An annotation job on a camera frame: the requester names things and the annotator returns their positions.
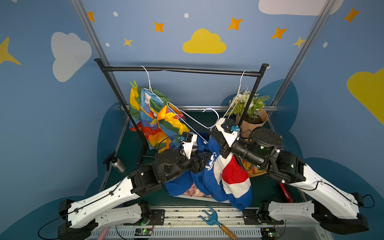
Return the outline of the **blue red white jacket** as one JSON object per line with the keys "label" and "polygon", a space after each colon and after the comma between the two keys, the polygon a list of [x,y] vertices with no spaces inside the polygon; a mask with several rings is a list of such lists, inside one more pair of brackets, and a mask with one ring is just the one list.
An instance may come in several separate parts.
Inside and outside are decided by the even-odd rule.
{"label": "blue red white jacket", "polygon": [[208,143],[198,137],[199,152],[212,152],[213,155],[205,169],[197,174],[187,171],[179,178],[165,184],[171,196],[183,195],[193,184],[205,194],[205,197],[223,202],[229,200],[231,205],[244,210],[251,206],[253,195],[251,181],[247,171],[241,167],[235,156],[227,159],[219,156],[221,147],[208,133],[200,133]]}

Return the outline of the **pink kids jacket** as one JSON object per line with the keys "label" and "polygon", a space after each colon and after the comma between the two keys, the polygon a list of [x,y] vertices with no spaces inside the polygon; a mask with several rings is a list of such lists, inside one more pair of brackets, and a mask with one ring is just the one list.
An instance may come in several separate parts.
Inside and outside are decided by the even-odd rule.
{"label": "pink kids jacket", "polygon": [[195,184],[193,184],[185,193],[189,197],[205,197],[205,194],[202,193]]}

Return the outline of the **white wire hanger pink jacket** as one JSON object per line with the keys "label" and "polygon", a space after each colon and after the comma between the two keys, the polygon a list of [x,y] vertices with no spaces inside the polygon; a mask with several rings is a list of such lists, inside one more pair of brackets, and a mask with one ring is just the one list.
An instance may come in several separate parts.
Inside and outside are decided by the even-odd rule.
{"label": "white wire hanger pink jacket", "polygon": [[229,108],[227,109],[224,116],[227,116],[229,118],[230,115],[234,112],[235,108],[240,102],[244,102],[249,98],[250,91],[248,90],[248,86],[245,86],[243,89],[241,89],[242,86],[242,79],[246,71],[243,71],[241,78],[240,78],[240,85],[238,88],[237,94],[230,100]]}

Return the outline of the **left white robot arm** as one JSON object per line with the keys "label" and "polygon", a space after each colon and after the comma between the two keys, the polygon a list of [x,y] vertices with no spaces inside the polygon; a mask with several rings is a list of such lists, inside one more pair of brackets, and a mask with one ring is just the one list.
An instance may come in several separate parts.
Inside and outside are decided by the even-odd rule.
{"label": "left white robot arm", "polygon": [[179,178],[184,172],[200,173],[213,156],[212,152],[193,153],[167,149],[155,155],[152,163],[138,167],[116,185],[80,201],[60,203],[59,214],[65,221],[59,226],[60,240],[85,240],[101,227],[98,220],[107,211],[141,196],[157,192],[162,185]]}

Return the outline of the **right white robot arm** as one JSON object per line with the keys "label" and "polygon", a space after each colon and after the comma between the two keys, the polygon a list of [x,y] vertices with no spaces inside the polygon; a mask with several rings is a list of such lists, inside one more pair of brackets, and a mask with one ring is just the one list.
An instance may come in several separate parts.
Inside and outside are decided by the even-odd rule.
{"label": "right white robot arm", "polygon": [[283,150],[283,138],[272,130],[258,128],[245,141],[229,128],[213,128],[210,135],[221,147],[222,157],[239,157],[274,180],[301,190],[312,200],[302,203],[263,201],[257,211],[258,221],[299,220],[314,222],[323,229],[349,235],[369,230],[367,218],[360,213],[365,206],[359,193],[346,193],[317,174],[304,160]]}

